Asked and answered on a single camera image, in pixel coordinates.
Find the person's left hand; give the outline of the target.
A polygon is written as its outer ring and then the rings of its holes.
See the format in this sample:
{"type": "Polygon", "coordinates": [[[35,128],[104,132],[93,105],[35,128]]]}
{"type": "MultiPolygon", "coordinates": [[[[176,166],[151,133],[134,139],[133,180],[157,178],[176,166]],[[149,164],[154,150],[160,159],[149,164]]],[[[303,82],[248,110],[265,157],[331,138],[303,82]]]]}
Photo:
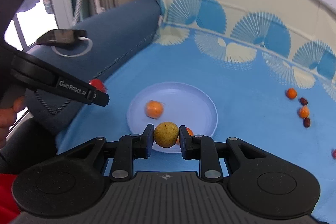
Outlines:
{"type": "Polygon", "coordinates": [[[17,98],[13,106],[0,112],[0,148],[5,147],[9,129],[15,124],[17,114],[26,107],[25,96],[17,98]]]}

